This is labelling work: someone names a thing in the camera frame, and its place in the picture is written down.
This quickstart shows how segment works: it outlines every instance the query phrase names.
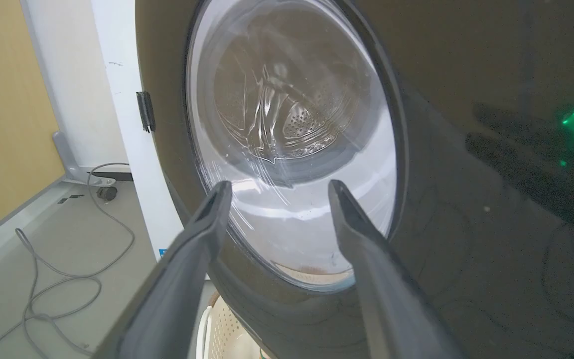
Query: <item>gray cable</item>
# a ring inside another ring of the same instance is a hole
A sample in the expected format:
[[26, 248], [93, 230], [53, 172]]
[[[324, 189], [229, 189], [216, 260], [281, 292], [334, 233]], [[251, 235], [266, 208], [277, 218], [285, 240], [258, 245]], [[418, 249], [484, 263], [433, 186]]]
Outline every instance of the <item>gray cable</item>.
[[[90, 195], [90, 198], [92, 200], [92, 202], [94, 203], [94, 206], [97, 207], [98, 210], [100, 210], [103, 214], [105, 214], [105, 216], [109, 217], [110, 219], [112, 219], [114, 222], [118, 223], [119, 225], [121, 225], [121, 227], [125, 228], [125, 230], [127, 230], [127, 232], [130, 234], [130, 236], [132, 237], [130, 239], [130, 243], [129, 245], [127, 245], [127, 247], [121, 252], [121, 254], [119, 254], [118, 257], [116, 257], [116, 259], [114, 259], [113, 261], [111, 261], [109, 264], [107, 264], [106, 266], [104, 266], [102, 269], [95, 271], [94, 273], [90, 273], [90, 274], [84, 274], [84, 275], [79, 275], [79, 274], [71, 274], [71, 273], [67, 273], [65, 271], [61, 271], [58, 270], [57, 268], [55, 268], [54, 266], [52, 266], [52, 264], [48, 263], [47, 261], [45, 261], [45, 259], [43, 259], [35, 250], [34, 247], [32, 246], [32, 244], [30, 244], [30, 241], [28, 240], [28, 238], [25, 236], [25, 233], [23, 233], [23, 230], [16, 228], [14, 230], [14, 233], [16, 234], [17, 237], [19, 237], [19, 240], [21, 241], [21, 243], [23, 244], [23, 246], [28, 250], [28, 252], [30, 252], [30, 254], [32, 255], [32, 261], [34, 264], [34, 279], [32, 280], [32, 287], [30, 288], [30, 295], [28, 296], [28, 302], [25, 305], [25, 309], [23, 309], [23, 314], [22, 314], [22, 319], [16, 323], [13, 327], [11, 327], [10, 329], [8, 329], [4, 334], [2, 334], [0, 336], [0, 341], [2, 341], [8, 334], [10, 334], [11, 332], [13, 332], [13, 330], [17, 329], [19, 326], [23, 327], [23, 334], [25, 335], [25, 339], [26, 341], [28, 341], [28, 344], [30, 344], [30, 346], [32, 346], [32, 349], [35, 350], [35, 352], [37, 352], [37, 354], [39, 354], [39, 356], [42, 359], [49, 359], [48, 356], [46, 356], [46, 354], [44, 352], [42, 352], [41, 349], [39, 349], [39, 347], [37, 346], [37, 344], [32, 340], [32, 338], [30, 338], [30, 334], [28, 333], [28, 329], [25, 325], [25, 323], [29, 320], [35, 319], [35, 320], [42, 320], [42, 321], [47, 321], [48, 323], [50, 323], [50, 325], [52, 325], [52, 327], [55, 329], [55, 331], [57, 332], [57, 334], [73, 349], [76, 350], [77, 352], [80, 352], [82, 354], [85, 355], [92, 355], [93, 352], [90, 352], [89, 350], [86, 350], [85, 348], [82, 348], [78, 345], [76, 345], [75, 343], [73, 343], [70, 339], [68, 339], [68, 337], [66, 337], [65, 334], [63, 334], [63, 332], [61, 331], [61, 329], [59, 329], [59, 327], [57, 326], [57, 324], [55, 323], [55, 320], [59, 319], [59, 318], [63, 318], [66, 316], [69, 316], [71, 314], [77, 313], [79, 311], [82, 311], [83, 309], [89, 307], [90, 304], [92, 304], [94, 302], [94, 300], [96, 300], [96, 298], [99, 296], [99, 294], [101, 293], [101, 288], [102, 288], [102, 284], [101, 281], [96, 278], [96, 275], [99, 275], [100, 273], [103, 273], [103, 271], [107, 270], [108, 268], [110, 268], [114, 263], [118, 262], [119, 259], [121, 259], [123, 257], [123, 255], [125, 255], [125, 253], [128, 252], [128, 250], [130, 250], [130, 248], [132, 248], [132, 246], [134, 245], [136, 236], [134, 234], [134, 232], [127, 227], [127, 225], [125, 225], [125, 223], [121, 222], [120, 220], [114, 218], [111, 214], [105, 212], [105, 210], [103, 210], [99, 204], [96, 202], [96, 200], [94, 200], [94, 196], [92, 194], [92, 186], [90, 186], [90, 177], [92, 176], [92, 173], [96, 170], [98, 170], [99, 168], [104, 168], [105, 166], [111, 166], [111, 165], [125, 165], [125, 166], [129, 166], [129, 164], [126, 164], [124, 162], [110, 162], [108, 164], [103, 164], [100, 166], [96, 166], [95, 168], [90, 170], [90, 173], [88, 174], [87, 177], [87, 181], [86, 181], [86, 186], [88, 189], [88, 193]], [[50, 286], [41, 289], [41, 291], [39, 291], [38, 293], [35, 294], [35, 289], [37, 286], [37, 280], [39, 279], [39, 267], [38, 267], [38, 261], [45, 264], [48, 268], [50, 268], [50, 270], [55, 271], [56, 273], [59, 273], [61, 275], [63, 275], [64, 279], [59, 280], [58, 282], [51, 284]], [[57, 316], [49, 316], [48, 314], [43, 314], [43, 313], [35, 313], [34, 309], [32, 308], [32, 303], [37, 300], [37, 298], [39, 298], [39, 296], [43, 295], [43, 293], [46, 293], [47, 291], [49, 291], [52, 288], [55, 288], [57, 286], [60, 286], [61, 284], [64, 284], [66, 282], [70, 282], [71, 280], [92, 280], [93, 282], [95, 282], [98, 286], [96, 293], [94, 294], [94, 296], [88, 300], [84, 305], [81, 305], [80, 307], [73, 309], [69, 312], [65, 312], [63, 314], [59, 314]]]

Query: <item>white laundry basket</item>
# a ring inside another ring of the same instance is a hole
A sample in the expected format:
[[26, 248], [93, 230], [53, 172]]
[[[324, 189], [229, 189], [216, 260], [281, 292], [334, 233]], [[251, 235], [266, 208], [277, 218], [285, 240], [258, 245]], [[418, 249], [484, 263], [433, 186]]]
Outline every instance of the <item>white laundry basket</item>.
[[201, 316], [196, 359], [259, 359], [258, 344], [242, 327], [222, 297]]

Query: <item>yellow panel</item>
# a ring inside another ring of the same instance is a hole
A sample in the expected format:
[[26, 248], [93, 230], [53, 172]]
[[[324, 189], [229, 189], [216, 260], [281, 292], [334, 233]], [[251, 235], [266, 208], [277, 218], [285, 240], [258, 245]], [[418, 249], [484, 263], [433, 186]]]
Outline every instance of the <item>yellow panel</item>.
[[64, 174], [19, 0], [0, 0], [0, 220]]

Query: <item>door glass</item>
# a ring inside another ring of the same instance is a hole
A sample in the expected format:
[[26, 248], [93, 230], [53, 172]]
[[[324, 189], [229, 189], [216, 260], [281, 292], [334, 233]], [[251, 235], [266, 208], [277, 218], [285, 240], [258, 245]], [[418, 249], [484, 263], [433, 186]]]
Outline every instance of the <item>door glass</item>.
[[384, 235], [396, 193], [392, 118], [355, 30], [325, 0], [212, 0], [192, 37], [194, 145], [206, 187], [232, 182], [235, 238], [297, 286], [350, 286], [328, 182]]

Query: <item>glossy black panel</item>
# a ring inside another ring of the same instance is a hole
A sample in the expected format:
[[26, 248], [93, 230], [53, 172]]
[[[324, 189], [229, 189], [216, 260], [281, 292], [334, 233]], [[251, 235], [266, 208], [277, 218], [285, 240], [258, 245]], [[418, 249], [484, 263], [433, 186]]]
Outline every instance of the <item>glossy black panel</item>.
[[[184, 221], [205, 196], [183, 91], [197, 5], [137, 2], [157, 152]], [[574, 358], [574, 2], [357, 1], [368, 27], [341, 6], [405, 112], [393, 111], [408, 148], [392, 248], [470, 357]], [[368, 356], [353, 289], [301, 291], [235, 241], [210, 277], [274, 357]]]

